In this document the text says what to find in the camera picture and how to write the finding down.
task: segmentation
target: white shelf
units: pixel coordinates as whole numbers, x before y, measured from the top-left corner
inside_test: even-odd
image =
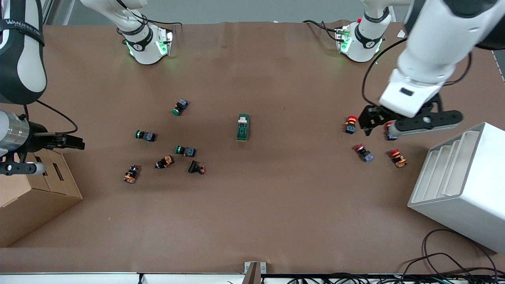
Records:
[[[483,122],[431,148],[408,206],[505,253],[504,141]]]

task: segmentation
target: table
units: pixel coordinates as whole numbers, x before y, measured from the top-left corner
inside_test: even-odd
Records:
[[[384,47],[400,29],[388,28]],[[44,27],[41,100],[79,125],[86,150],[64,153],[84,200],[2,249],[2,272],[236,272],[250,260],[275,273],[400,272],[421,256],[425,234],[442,227],[407,207],[427,150],[482,121],[505,128],[505,88],[489,51],[474,50],[468,77],[441,92],[446,109],[465,115],[459,127],[391,142],[380,127],[369,137],[343,132],[347,116],[365,106],[369,63],[339,55],[317,27],[184,25],[172,56],[151,66],[136,63],[114,30]],[[403,47],[372,69],[370,98],[380,96]],[[181,97],[190,105],[175,117]],[[38,105],[29,109],[50,130],[71,127]],[[235,140],[240,113],[250,114],[246,143]],[[135,139],[138,129],[158,140]],[[375,155],[371,163],[354,152],[360,143]],[[175,156],[176,145],[196,148],[207,173],[187,173],[191,158]],[[396,169],[386,155],[395,148],[407,167]],[[168,154],[175,164],[154,169]],[[130,185],[122,177],[134,164],[142,172]],[[489,266],[455,236],[435,235],[428,247],[466,267]],[[493,258],[503,269],[505,255]],[[428,271],[422,263],[410,270]]]

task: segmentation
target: robotic arm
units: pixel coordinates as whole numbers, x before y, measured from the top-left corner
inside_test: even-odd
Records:
[[[167,55],[172,33],[154,24],[136,9],[147,0],[82,0],[113,21],[126,38],[130,54],[141,64],[153,64]],[[44,38],[40,0],[2,0],[0,19],[0,103],[28,105],[45,91],[42,60]],[[43,148],[83,150],[81,138],[68,132],[48,132],[26,115],[0,110],[0,174],[40,174],[41,163],[25,162],[28,152]],[[20,161],[15,161],[18,154]]]
[[[395,136],[456,127],[459,111],[443,111],[438,92],[456,64],[474,46],[502,49],[505,45],[504,0],[362,0],[365,15],[337,31],[339,50],[358,62],[379,50],[390,22],[389,5],[409,5],[405,22],[407,48],[398,57],[381,106],[366,106],[358,121],[366,135],[390,120]],[[437,105],[438,112],[431,110]]]
[[[2,0],[0,30],[0,103],[27,105],[45,91],[39,0]],[[27,152],[43,148],[84,149],[82,139],[48,132],[26,115],[0,110],[0,174],[40,174],[42,163],[25,162]],[[19,154],[20,162],[15,161]]]
[[[153,64],[167,55],[172,32],[149,23],[136,9],[147,0],[81,0],[88,8],[106,16],[119,28],[126,39],[130,54],[141,64]]]

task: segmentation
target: black cable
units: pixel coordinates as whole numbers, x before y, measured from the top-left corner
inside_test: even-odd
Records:
[[[465,268],[465,270],[467,272],[472,272],[472,271],[475,271],[475,270],[489,270],[489,271],[494,271],[493,268],[489,268],[489,267],[470,267],[470,268]],[[497,272],[501,273],[502,276],[500,276],[500,278],[504,278],[505,277],[505,271],[501,271],[501,270],[496,270]],[[456,275],[458,273],[461,273],[463,271],[461,270],[455,270],[455,271],[448,271],[448,272],[443,272],[441,273],[442,275],[445,275],[445,276],[448,276],[448,275]]]
[[[26,121],[29,121],[30,120],[30,114],[28,114],[28,107],[26,105],[23,105],[23,108],[25,109]]]
[[[134,16],[135,20],[137,20],[137,22],[139,22],[139,23],[140,23],[140,24],[142,24],[142,25],[147,24],[147,18],[146,18],[144,15],[142,15],[142,17],[139,17],[139,16],[137,16],[136,14],[134,14],[134,13],[133,13],[130,9],[128,9],[128,7],[127,7],[127,6],[123,3],[123,1],[121,1],[121,0],[116,0],[116,2],[117,2],[119,5],[121,5],[121,7],[123,7],[125,10],[129,11],[129,12],[130,12],[130,13]]]
[[[361,281],[361,279],[359,277],[357,277],[353,274],[349,274],[349,273],[334,273],[334,274],[330,275],[330,277],[345,279],[345,281],[342,283],[345,283],[345,282],[351,280],[353,284],[364,284],[364,282]]]
[[[144,279],[144,273],[138,274],[138,284],[142,284],[142,280]]]
[[[470,71],[470,67],[471,66],[472,66],[472,52],[470,51],[468,53],[468,63],[467,63],[467,66],[466,66],[465,71],[463,72],[463,74],[461,74],[461,76],[458,79],[454,80],[454,81],[445,82],[444,86],[452,86],[452,85],[454,85],[456,83],[461,82],[467,76],[468,71]]]
[[[368,69],[367,71],[365,72],[365,76],[363,77],[363,83],[361,85],[361,96],[363,97],[363,99],[365,100],[365,102],[369,103],[370,105],[372,106],[377,106],[374,102],[372,102],[371,100],[367,99],[367,97],[365,96],[365,84],[367,82],[367,77],[368,77],[368,74],[370,73],[370,70],[372,70],[372,67],[374,66],[375,62],[377,62],[377,60],[384,54],[386,53],[388,50],[390,50],[391,48],[399,45],[400,43],[402,42],[405,42],[407,40],[407,38],[403,38],[403,39],[400,39],[399,41],[393,43],[392,45],[386,47],[383,51],[381,51],[381,53],[379,53],[375,58],[374,60],[372,61],[372,63],[370,64],[370,66],[368,66]]]
[[[494,272],[494,282],[493,283],[498,283],[498,270],[496,269],[496,265],[494,264],[494,261],[491,259],[491,257],[480,247],[478,246],[478,244],[471,240],[470,238],[454,231],[454,230],[450,230],[450,229],[435,229],[431,232],[429,232],[425,237],[424,237],[424,240],[423,240],[423,252],[424,252],[424,255],[427,255],[428,254],[428,250],[427,250],[427,242],[428,242],[428,239],[429,237],[435,233],[435,232],[438,232],[438,231],[445,231],[445,232],[450,232],[450,233],[453,233],[455,235],[458,235],[464,239],[466,239],[467,241],[469,241],[471,244],[473,244],[476,248],[478,248],[486,257],[487,259],[489,260],[489,262],[491,262],[491,265],[493,266],[493,272]],[[431,261],[429,260],[429,258],[426,259],[428,264],[430,265],[430,267],[433,269],[433,271],[435,271],[438,275],[440,275],[440,272],[438,272],[435,267],[433,266],[433,264],[431,263]],[[467,272],[461,265],[459,265],[457,263],[456,260],[453,260],[454,263],[456,263],[461,269],[464,270],[465,273],[467,273],[468,275],[470,275],[471,277],[473,277],[472,274],[470,274],[469,272]]]
[[[453,257],[451,257],[450,255],[446,254],[446,253],[434,253],[434,254],[429,254],[429,255],[425,255],[423,257],[420,257],[420,258],[416,258],[414,259],[413,261],[411,261],[407,267],[405,268],[405,271],[403,272],[403,274],[401,275],[400,279],[394,279],[392,280],[393,282],[395,282],[395,284],[399,283],[399,282],[402,282],[403,279],[405,279],[406,276],[409,276],[409,275],[406,275],[407,274],[407,271],[409,270],[410,266],[412,266],[414,263],[418,262],[418,261],[421,261],[421,260],[424,260],[424,259],[429,259],[430,257],[433,257],[433,256],[436,256],[436,255],[443,255],[443,256],[446,256],[448,257],[452,262],[454,262],[462,271],[465,271],[467,272],[467,270],[462,267]],[[469,274],[469,276],[472,278],[471,280],[469,280],[469,282],[471,283],[475,283],[475,277],[471,274]],[[447,277],[441,277],[442,280],[448,282],[448,283],[452,283],[450,280],[447,279]],[[391,282],[391,280],[388,280],[388,281],[382,281],[382,282],[379,282],[377,284],[384,284],[384,283],[388,283],[388,282]]]
[[[144,14],[140,14],[142,17],[139,17],[137,16],[135,13],[133,13],[132,11],[130,11],[130,13],[136,18],[137,22],[141,23],[142,25],[147,25],[149,23],[149,19],[144,15]]]
[[[182,23],[180,22],[172,22],[172,23],[166,23],[166,22],[159,22],[159,21],[155,21],[155,20],[147,20],[151,23],[157,23],[157,24],[164,24],[164,25],[181,25],[182,26]]]
[[[347,278],[350,278],[350,279],[356,279],[359,284],[365,284],[365,282],[362,281],[362,279],[364,279],[364,280],[367,281],[367,284],[370,284],[370,281],[368,281],[368,279],[366,279],[365,277],[362,277],[361,275],[358,275],[358,274],[339,273],[338,275],[339,276],[344,276],[344,277],[347,277]]]
[[[340,280],[336,281],[335,284],[344,284],[344,283],[346,283],[349,280],[350,279],[348,279],[348,278],[343,278],[343,279],[340,279]]]
[[[68,116],[66,116],[65,114],[63,114],[63,113],[62,113],[62,112],[60,112],[59,110],[57,110],[57,109],[53,108],[52,106],[50,106],[50,105],[48,105],[48,104],[46,104],[46,103],[43,103],[43,102],[41,102],[41,101],[39,101],[39,100],[36,100],[36,102],[38,102],[39,104],[41,104],[41,105],[45,106],[46,108],[48,108],[48,109],[50,109],[50,110],[52,110],[52,111],[54,111],[54,112],[56,112],[57,114],[59,114],[59,115],[63,116],[66,120],[68,120],[70,123],[72,123],[72,125],[73,125],[73,126],[74,126],[74,128],[75,128],[74,130],[71,130],[71,131],[56,132],[56,134],[72,134],[72,133],[77,132],[77,130],[79,129],[79,127],[78,127],[78,126],[77,126],[77,124],[75,124],[75,122],[74,122],[72,119],[70,119]]]
[[[302,284],[308,284],[308,282],[307,282],[307,280],[306,280],[306,279],[311,280],[311,281],[313,281],[313,282],[314,282],[314,283],[316,283],[316,284],[319,284],[319,282],[317,282],[315,279],[313,279],[313,278],[308,278],[308,277],[293,278],[291,281],[289,281],[289,282],[288,282],[288,283],[286,283],[286,284],[291,284],[291,283],[293,283],[293,282],[295,282],[295,281],[298,281],[298,280],[301,280],[301,283],[302,283]]]
[[[336,30],[337,30],[338,28],[341,28],[341,27],[337,27],[337,28],[334,28],[334,29],[329,29],[329,28],[327,28],[327,27],[326,27],[326,24],[324,23],[324,21],[321,21],[321,25],[320,25],[320,24],[318,24],[317,22],[313,21],[313,20],[305,20],[305,21],[303,21],[302,23],[310,23],[310,24],[314,24],[314,25],[316,25],[318,28],[325,30],[325,31],[326,31],[326,33],[328,34],[328,36],[330,36],[330,38],[331,38],[332,40],[334,40],[334,41],[338,41],[338,42],[344,42],[342,39],[337,39],[337,38],[335,38],[334,36],[332,36],[332,35],[330,34],[330,32],[336,32]]]
[[[334,41],[337,41],[337,42],[344,42],[343,39],[338,39],[336,37],[334,37],[333,35],[331,35],[330,31],[328,30],[328,28],[326,27],[326,25],[324,24],[324,21],[321,21],[321,24],[323,25],[324,29],[326,30],[326,33],[328,34],[328,36],[334,40]]]

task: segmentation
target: orange terminal block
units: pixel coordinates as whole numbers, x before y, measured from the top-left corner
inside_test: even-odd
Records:
[[[137,165],[131,166],[130,169],[125,173],[123,180],[127,183],[134,183],[135,179],[137,178],[138,172],[139,170]]]
[[[356,120],[358,120],[356,116],[349,115],[345,123],[345,133],[353,134],[356,131]]]
[[[403,158],[403,156],[400,154],[400,150],[398,149],[394,149],[392,151],[389,151],[389,154],[391,155],[392,157],[392,161],[394,163],[394,165],[397,167],[397,168],[401,168],[405,165],[407,165],[407,160]]]

